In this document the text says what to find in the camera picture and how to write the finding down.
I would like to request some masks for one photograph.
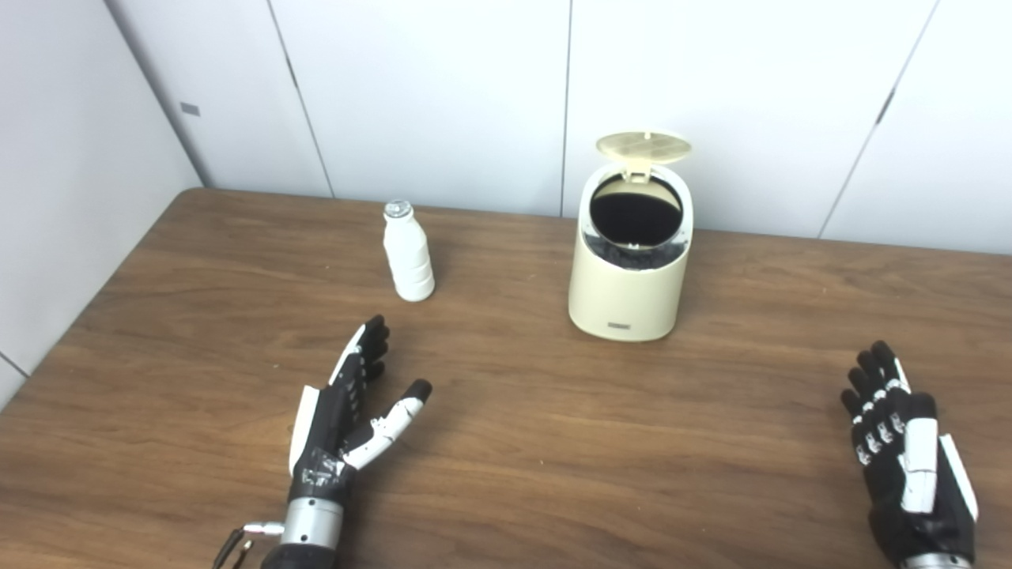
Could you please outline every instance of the cream trash can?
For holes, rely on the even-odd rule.
[[[580,198],[570,318],[609,340],[655,340],[675,326],[692,243],[689,188],[660,164],[692,147],[650,131],[606,136],[597,149],[616,162],[594,172]]]

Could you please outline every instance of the robotic hand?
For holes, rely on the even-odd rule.
[[[875,542],[901,569],[964,569],[974,563],[977,498],[935,400],[912,393],[886,342],[857,356],[854,389],[841,394],[871,495]]]
[[[404,432],[432,392],[417,380],[386,412],[358,424],[366,386],[384,372],[390,329],[383,316],[361,327],[341,354],[327,387],[305,387],[291,434],[288,511],[283,523],[254,521],[232,532],[213,565],[220,569],[247,535],[280,537],[262,569],[336,567],[341,521],[358,471],[383,454]],[[253,542],[233,564],[238,569]]]

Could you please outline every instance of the white bottle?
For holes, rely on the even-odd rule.
[[[436,287],[425,230],[415,220],[411,204],[403,199],[387,204],[383,217],[387,220],[383,246],[394,275],[394,288],[408,302],[424,301]]]

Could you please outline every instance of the wood grain surface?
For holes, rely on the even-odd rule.
[[[572,220],[417,217],[409,304],[378,204],[181,194],[0,413],[0,566],[209,566],[283,515],[302,386],[382,313],[367,410],[434,392],[343,567],[884,569],[838,403],[883,338],[959,444],[978,566],[1012,568],[1012,258],[700,231],[675,331],[622,344],[569,321]]]

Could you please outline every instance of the trash can lid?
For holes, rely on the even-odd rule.
[[[597,150],[618,162],[624,162],[623,177],[630,182],[650,180],[651,164],[669,164],[685,158],[692,145],[663,131],[628,131],[602,137]]]

